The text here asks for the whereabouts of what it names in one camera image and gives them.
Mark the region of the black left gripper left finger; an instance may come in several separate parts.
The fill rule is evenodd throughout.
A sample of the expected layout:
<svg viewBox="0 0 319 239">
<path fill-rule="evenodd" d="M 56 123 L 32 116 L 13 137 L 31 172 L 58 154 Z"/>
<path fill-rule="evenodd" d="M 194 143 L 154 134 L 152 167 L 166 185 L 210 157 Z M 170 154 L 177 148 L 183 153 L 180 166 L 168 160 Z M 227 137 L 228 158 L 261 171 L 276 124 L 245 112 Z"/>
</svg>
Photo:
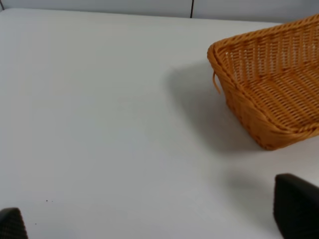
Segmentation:
<svg viewBox="0 0 319 239">
<path fill-rule="evenodd" d="M 5 208 L 0 211 L 0 239 L 28 239 L 19 208 Z"/>
</svg>

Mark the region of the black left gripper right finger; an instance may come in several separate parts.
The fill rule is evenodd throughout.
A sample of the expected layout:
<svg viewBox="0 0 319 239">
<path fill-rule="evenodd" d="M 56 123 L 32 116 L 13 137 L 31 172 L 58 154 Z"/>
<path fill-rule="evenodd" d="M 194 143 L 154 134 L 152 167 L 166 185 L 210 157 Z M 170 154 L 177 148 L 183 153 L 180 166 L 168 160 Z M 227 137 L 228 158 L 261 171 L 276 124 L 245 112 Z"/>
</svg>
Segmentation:
<svg viewBox="0 0 319 239">
<path fill-rule="evenodd" d="M 285 239 L 319 237 L 319 188 L 293 174 L 275 177 L 273 215 Z"/>
</svg>

